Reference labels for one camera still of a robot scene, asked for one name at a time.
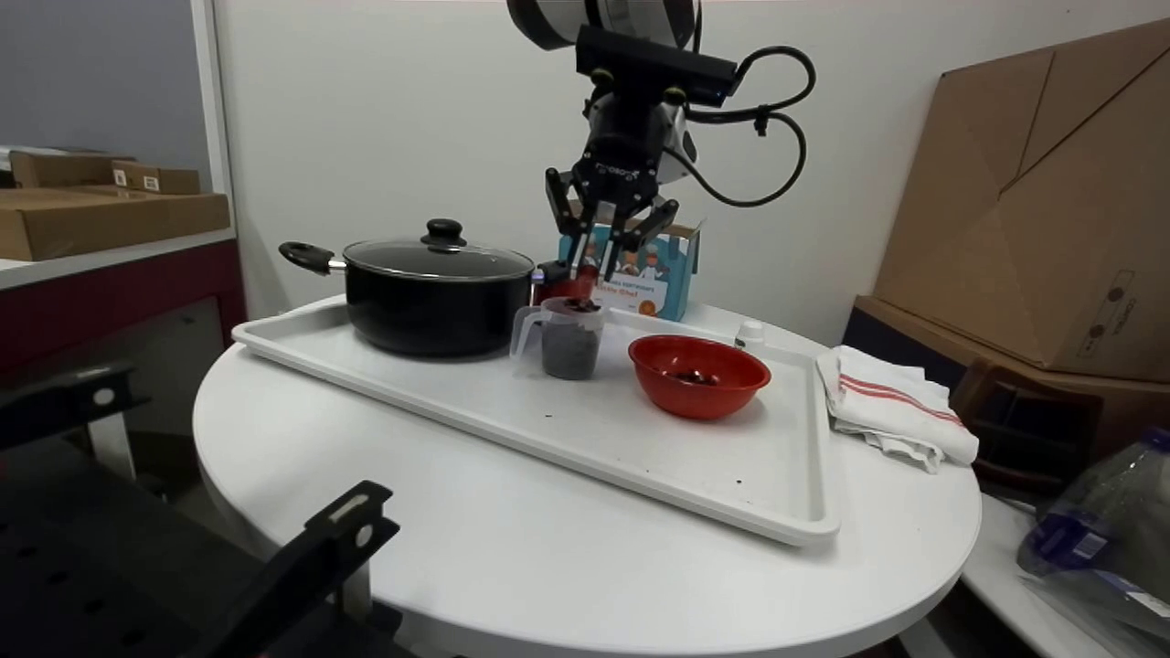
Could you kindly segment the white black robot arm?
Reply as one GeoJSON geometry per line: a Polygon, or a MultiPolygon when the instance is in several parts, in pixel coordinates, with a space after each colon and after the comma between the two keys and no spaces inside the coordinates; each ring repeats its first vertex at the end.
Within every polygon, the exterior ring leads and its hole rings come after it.
{"type": "Polygon", "coordinates": [[[719,105],[733,88],[726,57],[698,56],[702,0],[504,0],[512,25],[541,51],[575,51],[591,80],[590,139],[568,168],[543,170],[555,228],[582,233],[611,212],[611,241],[641,247],[678,212],[658,187],[663,158],[687,141],[685,105],[719,105]]]}

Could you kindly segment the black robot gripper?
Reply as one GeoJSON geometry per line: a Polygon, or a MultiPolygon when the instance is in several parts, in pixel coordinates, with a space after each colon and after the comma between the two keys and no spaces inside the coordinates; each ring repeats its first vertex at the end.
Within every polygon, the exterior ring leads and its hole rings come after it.
{"type": "MultiPolygon", "coordinates": [[[[663,183],[685,178],[694,166],[694,139],[685,114],[658,97],[635,97],[597,88],[585,97],[590,139],[569,168],[569,187],[597,212],[611,203],[619,214],[642,212],[663,183]]],[[[543,168],[543,201],[561,239],[582,239],[585,224],[569,203],[568,174],[543,168]]],[[[647,239],[672,228],[678,201],[658,201],[641,224],[613,239],[613,247],[641,253],[647,239]]]]}

